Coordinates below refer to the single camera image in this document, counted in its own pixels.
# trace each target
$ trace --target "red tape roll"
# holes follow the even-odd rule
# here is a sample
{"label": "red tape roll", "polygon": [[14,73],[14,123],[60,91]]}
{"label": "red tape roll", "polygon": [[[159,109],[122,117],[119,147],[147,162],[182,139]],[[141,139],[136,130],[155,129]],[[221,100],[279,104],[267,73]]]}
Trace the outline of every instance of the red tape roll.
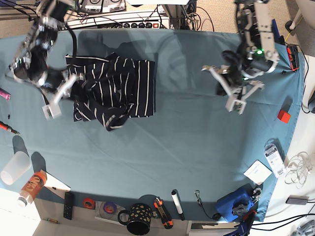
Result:
{"label": "red tape roll", "polygon": [[83,206],[86,209],[93,210],[95,208],[95,201],[91,198],[85,198],[83,200]]}

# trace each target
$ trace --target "striped shirt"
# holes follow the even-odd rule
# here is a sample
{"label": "striped shirt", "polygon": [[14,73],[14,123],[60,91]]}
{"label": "striped shirt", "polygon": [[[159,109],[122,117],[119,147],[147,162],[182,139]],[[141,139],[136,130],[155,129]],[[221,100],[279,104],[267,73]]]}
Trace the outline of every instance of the striped shirt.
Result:
{"label": "striped shirt", "polygon": [[[66,56],[67,64],[72,56]],[[108,131],[130,118],[155,113],[154,61],[77,56],[69,72],[85,74],[74,83],[70,99],[74,121],[97,119]]]}

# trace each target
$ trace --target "black pen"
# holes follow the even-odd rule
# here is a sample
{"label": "black pen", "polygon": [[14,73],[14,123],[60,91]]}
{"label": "black pen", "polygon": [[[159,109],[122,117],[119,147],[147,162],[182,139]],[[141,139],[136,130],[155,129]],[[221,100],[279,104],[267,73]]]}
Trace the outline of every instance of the black pen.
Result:
{"label": "black pen", "polygon": [[179,199],[178,199],[178,196],[177,196],[177,193],[175,192],[175,190],[172,191],[172,198],[173,198],[174,204],[176,206],[177,212],[181,217],[181,220],[185,220],[183,209],[181,207],[181,203],[179,202]]}

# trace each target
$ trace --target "red block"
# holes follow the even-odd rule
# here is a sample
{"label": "red block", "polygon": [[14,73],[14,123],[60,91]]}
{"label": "red block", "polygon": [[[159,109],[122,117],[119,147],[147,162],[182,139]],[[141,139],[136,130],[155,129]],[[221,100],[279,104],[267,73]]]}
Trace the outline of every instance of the red block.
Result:
{"label": "red block", "polygon": [[284,110],[280,110],[278,114],[278,119],[281,120],[284,123],[288,123],[291,118],[291,115],[288,112],[285,112]]}

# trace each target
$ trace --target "pink pen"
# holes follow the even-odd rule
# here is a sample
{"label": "pink pen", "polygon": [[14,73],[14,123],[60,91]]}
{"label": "pink pen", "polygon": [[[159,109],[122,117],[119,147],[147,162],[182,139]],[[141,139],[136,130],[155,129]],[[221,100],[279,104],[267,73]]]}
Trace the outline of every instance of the pink pen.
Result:
{"label": "pink pen", "polygon": [[11,95],[7,94],[6,92],[3,92],[2,90],[0,90],[0,96],[4,97],[6,100],[10,100]]}

